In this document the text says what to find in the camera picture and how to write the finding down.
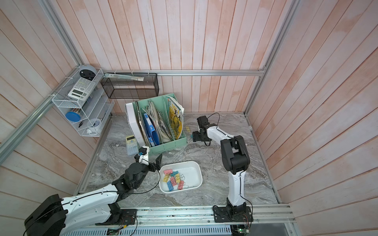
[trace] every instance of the pink binder clip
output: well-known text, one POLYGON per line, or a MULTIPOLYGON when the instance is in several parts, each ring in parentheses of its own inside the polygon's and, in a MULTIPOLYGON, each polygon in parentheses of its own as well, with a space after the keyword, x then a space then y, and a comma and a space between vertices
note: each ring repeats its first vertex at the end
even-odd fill
POLYGON ((181 180, 180 183, 178 184, 178 189, 182 190, 183 187, 184 187, 184 181, 181 180))
POLYGON ((175 179, 174 177, 171 177, 171 178, 170 178, 170 181, 171 181, 171 183, 172 183, 172 186, 177 185, 177 184, 176 184, 176 179, 175 179))
POLYGON ((170 170, 164 170, 164 174, 172 174, 173 173, 173 170, 170 169, 170 170))

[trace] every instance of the yellow magazine cover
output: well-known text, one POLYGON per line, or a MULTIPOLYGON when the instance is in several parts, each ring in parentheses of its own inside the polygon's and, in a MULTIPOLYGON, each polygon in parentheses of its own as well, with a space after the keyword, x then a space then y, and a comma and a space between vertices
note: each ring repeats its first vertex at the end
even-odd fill
POLYGON ((184 125, 184 116, 180 109, 177 107, 176 103, 173 99, 168 98, 169 102, 169 125, 171 126, 175 140, 179 139, 181 133, 183 132, 183 125, 184 125))

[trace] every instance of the blue folder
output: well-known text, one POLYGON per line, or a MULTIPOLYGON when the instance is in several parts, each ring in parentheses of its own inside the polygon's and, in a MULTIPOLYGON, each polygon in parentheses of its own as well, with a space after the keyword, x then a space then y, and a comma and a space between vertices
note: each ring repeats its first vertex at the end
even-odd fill
POLYGON ((152 141, 151 146, 154 147, 154 146, 159 145, 160 141, 159 141, 158 133, 156 132, 154 126, 152 125, 152 122, 150 118, 148 117, 147 113, 143 114, 143 118, 144 118, 144 124, 146 125, 146 129, 148 132, 148 136, 149 136, 148 138, 149 138, 150 143, 152 141))

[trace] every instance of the gray marble surface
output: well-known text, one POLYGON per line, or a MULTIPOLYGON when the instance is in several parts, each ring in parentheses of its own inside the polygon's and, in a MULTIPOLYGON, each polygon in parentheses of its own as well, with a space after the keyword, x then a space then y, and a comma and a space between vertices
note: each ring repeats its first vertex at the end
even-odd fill
MULTIPOLYGON (((184 124, 190 131, 198 129, 197 117, 200 114, 185 114, 184 124)), ((132 156, 127 155, 125 137, 131 135, 131 129, 126 116, 114 116, 109 134, 88 180, 86 192, 111 183, 119 178, 128 166, 135 162, 132 156)), ((209 119, 216 123, 218 115, 209 119)), ((245 198, 252 204, 276 204, 268 174, 263 165, 256 143, 248 128, 246 118, 241 113, 221 114, 219 127, 233 135, 244 137, 251 163, 245 175, 245 198)), ((193 206, 193 205, 225 205, 228 195, 228 173, 223 167, 220 146, 211 143, 206 147, 203 142, 193 142, 186 132, 188 145, 163 153, 162 165, 193 160, 200 165, 203 183, 194 190, 164 194, 159 186, 145 194, 134 194, 119 201, 121 207, 152 207, 152 206, 193 206)), ((135 192, 151 189, 158 181, 158 173, 149 172, 135 192)))

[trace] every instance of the calculator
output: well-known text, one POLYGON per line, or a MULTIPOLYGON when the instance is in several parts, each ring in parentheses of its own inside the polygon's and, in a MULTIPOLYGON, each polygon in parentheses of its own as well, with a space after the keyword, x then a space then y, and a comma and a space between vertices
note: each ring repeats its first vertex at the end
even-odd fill
POLYGON ((131 156, 137 154, 139 152, 138 142, 134 135, 130 135, 126 137, 126 148, 127 148, 127 155, 131 156))
POLYGON ((94 82, 81 77, 68 93, 68 96, 74 99, 86 101, 92 92, 94 85, 94 82))

